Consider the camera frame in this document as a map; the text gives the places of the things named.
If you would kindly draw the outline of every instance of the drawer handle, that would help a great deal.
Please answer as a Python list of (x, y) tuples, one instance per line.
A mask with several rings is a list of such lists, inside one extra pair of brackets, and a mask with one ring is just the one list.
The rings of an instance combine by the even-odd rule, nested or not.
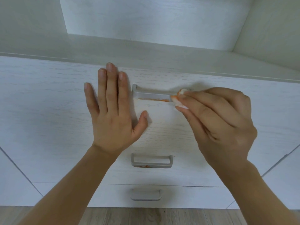
[(132, 189), (130, 199), (134, 201), (159, 201), (161, 199), (161, 191)]
[(170, 163), (155, 163), (155, 162), (135, 162), (134, 154), (131, 154), (131, 164), (134, 167), (145, 167), (145, 168), (171, 168), (173, 165), (173, 156), (169, 156)]

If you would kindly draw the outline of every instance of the right hand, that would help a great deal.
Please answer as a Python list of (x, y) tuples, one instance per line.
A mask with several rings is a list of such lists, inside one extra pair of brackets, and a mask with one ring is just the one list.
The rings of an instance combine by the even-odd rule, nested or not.
[(213, 87), (186, 91), (179, 100), (189, 109), (176, 108), (188, 120), (200, 151), (219, 177), (242, 175), (257, 137), (250, 98), (237, 90)]

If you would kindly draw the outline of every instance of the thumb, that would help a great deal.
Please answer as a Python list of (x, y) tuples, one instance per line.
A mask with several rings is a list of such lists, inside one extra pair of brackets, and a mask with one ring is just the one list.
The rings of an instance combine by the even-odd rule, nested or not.
[(189, 125), (191, 126), (194, 136), (196, 139), (206, 139), (207, 134), (200, 122), (200, 120), (189, 110), (179, 106), (175, 107), (178, 111), (180, 111), (184, 117), (187, 119)]
[(148, 127), (147, 116), (148, 116), (148, 112), (143, 111), (139, 118), (138, 124), (132, 130), (132, 137), (133, 137), (134, 141), (138, 140), (141, 137), (141, 135), (143, 134), (143, 132), (146, 130), (146, 128)]

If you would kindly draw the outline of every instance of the floor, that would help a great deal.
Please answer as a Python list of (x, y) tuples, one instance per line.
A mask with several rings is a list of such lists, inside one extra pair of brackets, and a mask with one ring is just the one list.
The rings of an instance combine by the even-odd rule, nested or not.
[[(31, 207), (0, 206), (0, 225), (15, 225)], [(300, 210), (294, 211), (300, 219)], [(235, 209), (87, 208), (79, 225), (246, 225)]]

